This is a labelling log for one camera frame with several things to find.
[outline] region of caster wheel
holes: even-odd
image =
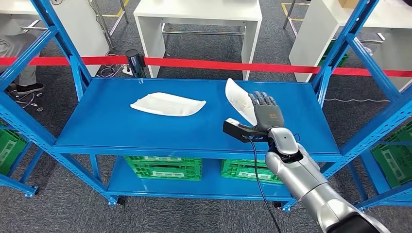
[[[281,202],[276,201],[276,202],[273,203],[273,206],[276,209],[282,209],[282,203]]]

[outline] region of blue metal shelf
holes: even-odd
[[[286,127],[299,133],[309,153],[340,157],[309,83],[237,83],[246,91],[260,90],[272,95],[282,107],[284,118],[288,119]],[[94,78],[53,150],[82,153],[81,147],[85,146],[95,154],[118,155],[118,150],[135,148],[139,149],[139,155],[145,156],[178,154],[186,157],[187,151],[202,158],[239,159],[236,154],[247,154],[250,159],[252,147],[249,144],[222,133],[223,122],[230,117],[247,124],[226,100],[225,84],[222,80]],[[187,117],[154,115],[130,107],[137,99],[154,92],[206,100],[207,104]],[[100,147],[112,150],[102,151]],[[262,156],[267,151],[267,143],[256,143],[256,147]]]
[[[255,181],[221,177],[221,161],[204,159],[201,181],[140,179],[123,157],[118,157],[108,185],[115,196],[263,200]],[[267,200],[290,201],[284,185],[262,183]]]

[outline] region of gray carpet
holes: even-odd
[[[122,21],[113,39],[117,54],[135,48],[142,52],[137,27],[133,19],[136,0],[126,6],[130,23]],[[263,23],[259,33],[254,62],[288,64],[288,54],[293,44],[293,34],[288,27],[281,25],[285,18],[280,0],[261,0]],[[100,0],[104,14],[116,14],[119,10],[117,1]],[[302,18],[306,7],[295,8],[294,17]],[[107,18],[109,27],[115,22]],[[211,27],[194,25],[169,25],[170,29],[179,30],[237,30],[232,27]],[[362,34],[361,37],[372,37]],[[237,36],[196,36],[168,35],[166,54],[168,57],[194,58],[215,61],[240,61],[241,40]],[[58,56],[57,46],[52,42],[41,52],[42,56]],[[362,67],[360,61],[349,51],[348,67]],[[71,70],[68,67],[39,67],[37,76],[47,90],[36,102],[45,108],[28,112],[56,136],[77,104],[74,93]],[[215,71],[184,68],[161,68],[159,77],[197,78],[197,79],[241,79],[237,71]],[[292,74],[252,72],[251,80],[294,81]],[[384,96],[371,78],[333,76],[327,98],[375,99]],[[344,144],[359,128],[372,118],[385,103],[327,101],[324,113],[339,145]],[[35,148],[28,153],[21,163],[16,176],[22,173]],[[75,158],[90,169],[89,159],[84,155]],[[114,157],[99,157],[103,180],[106,182]],[[366,190],[373,195],[373,190],[359,161],[355,167]],[[351,202],[360,196],[351,180],[347,168],[339,171],[330,179],[331,185]],[[41,187],[39,195],[25,199],[19,192],[9,188],[0,188],[0,232],[85,232],[85,233],[190,233],[190,232],[239,232],[260,233],[275,232],[270,215],[263,202],[233,200],[189,200],[162,198],[127,198],[124,206],[109,207],[105,199],[91,188],[44,154],[37,164],[28,184]],[[289,213],[274,210],[280,228],[285,233],[317,232],[315,224],[298,204]],[[374,207],[366,211],[379,219],[392,232],[411,231],[411,208]]]

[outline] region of gray pants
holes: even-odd
[[[35,40],[36,37],[30,33],[0,35],[0,57],[19,57]],[[0,73],[7,68],[7,66],[0,66]],[[26,66],[15,83],[21,86],[35,84],[36,66]]]

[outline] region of red barrier tape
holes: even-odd
[[[16,60],[15,57],[0,58],[0,65],[9,66]],[[127,64],[125,56],[107,56],[107,57],[82,57],[85,65],[119,65]],[[233,63],[233,62],[213,62],[190,59],[174,58],[153,58],[145,57],[144,62],[150,66],[162,67],[184,67],[184,68],[201,68],[201,69],[224,69],[224,70],[250,70],[262,72],[281,72],[281,73],[318,73],[320,67],[291,66],[280,64],[264,63]],[[68,66],[69,63],[65,57],[36,57],[31,62],[33,66]],[[412,77],[411,70],[384,70],[385,74],[393,77]],[[336,75],[355,75],[371,76],[367,69],[361,68],[342,68],[334,70]]]

